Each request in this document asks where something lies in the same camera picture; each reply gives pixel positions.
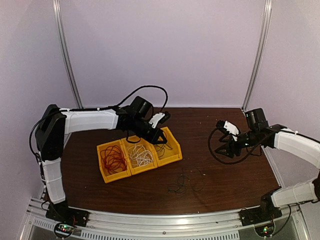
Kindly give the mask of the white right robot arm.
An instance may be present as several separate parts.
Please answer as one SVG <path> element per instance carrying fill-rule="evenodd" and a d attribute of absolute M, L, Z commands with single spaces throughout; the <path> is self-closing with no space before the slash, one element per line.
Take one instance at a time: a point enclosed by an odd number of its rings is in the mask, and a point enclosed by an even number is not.
<path fill-rule="evenodd" d="M 249 130 L 241 132 L 236 125 L 227 121 L 219 120 L 215 125 L 215 131 L 220 131 L 222 144 L 210 154 L 221 164 L 228 162 L 218 158 L 223 155 L 230 159 L 239 157 L 243 149 L 249 149 L 248 153 L 233 164 L 239 164 L 253 153 L 257 147 L 272 148 L 287 152 L 296 156 L 316 169 L 320 168 L 320 142 L 311 137 L 293 131 L 281 124 L 269 125 L 262 108 L 256 108 L 245 112 L 246 122 Z M 259 220 L 268 220 L 279 208 L 292 204 L 303 204 L 307 202 L 319 202 L 320 200 L 320 178 L 315 177 L 296 185 L 280 188 L 267 193 L 261 198 L 260 206 L 256 210 Z"/>

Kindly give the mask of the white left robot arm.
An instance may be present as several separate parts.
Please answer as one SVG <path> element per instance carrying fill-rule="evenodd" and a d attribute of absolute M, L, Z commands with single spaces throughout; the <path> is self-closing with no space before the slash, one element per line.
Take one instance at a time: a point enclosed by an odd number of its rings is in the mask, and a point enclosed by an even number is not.
<path fill-rule="evenodd" d="M 54 205 L 52 213 L 61 222 L 72 218 L 72 211 L 63 203 L 67 195 L 63 184 L 62 159 L 71 136 L 75 133 L 97 130 L 132 132 L 152 145 L 167 143 L 160 125 L 171 114 L 160 110 L 146 118 L 152 108 L 146 99 L 137 96 L 126 106 L 111 105 L 92 108 L 62 108 L 56 104 L 46 107 L 42 117 L 34 125 L 30 137 L 35 138 L 36 149 L 32 153 L 40 165 L 42 181 L 49 201 Z"/>

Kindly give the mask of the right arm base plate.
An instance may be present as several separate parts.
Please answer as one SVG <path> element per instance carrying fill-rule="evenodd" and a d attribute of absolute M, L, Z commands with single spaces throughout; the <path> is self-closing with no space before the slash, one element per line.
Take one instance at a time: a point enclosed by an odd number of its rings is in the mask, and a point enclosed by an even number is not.
<path fill-rule="evenodd" d="M 263 211 L 260 207 L 242 208 L 239 211 L 239 218 L 242 226 L 257 225 L 264 222 L 270 222 L 280 218 L 282 212 L 279 208 L 271 211 Z"/>

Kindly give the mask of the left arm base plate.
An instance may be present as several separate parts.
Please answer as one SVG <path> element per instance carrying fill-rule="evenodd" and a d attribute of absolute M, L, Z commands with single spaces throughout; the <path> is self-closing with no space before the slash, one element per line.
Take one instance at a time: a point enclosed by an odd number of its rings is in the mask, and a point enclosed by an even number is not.
<path fill-rule="evenodd" d="M 89 212 L 86 210 L 71 208 L 68 203 L 64 201 L 57 204 L 50 203 L 46 210 L 45 217 L 71 226 L 86 227 Z"/>

